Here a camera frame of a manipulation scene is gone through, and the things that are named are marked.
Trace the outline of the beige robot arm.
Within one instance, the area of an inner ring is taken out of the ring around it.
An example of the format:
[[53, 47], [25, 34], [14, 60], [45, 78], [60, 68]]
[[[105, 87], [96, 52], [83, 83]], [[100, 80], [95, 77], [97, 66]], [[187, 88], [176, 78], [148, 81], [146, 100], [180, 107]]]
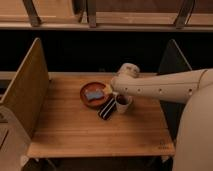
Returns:
[[213, 90], [213, 69], [200, 69], [151, 77], [134, 77], [124, 66], [111, 80], [115, 92], [186, 104]]

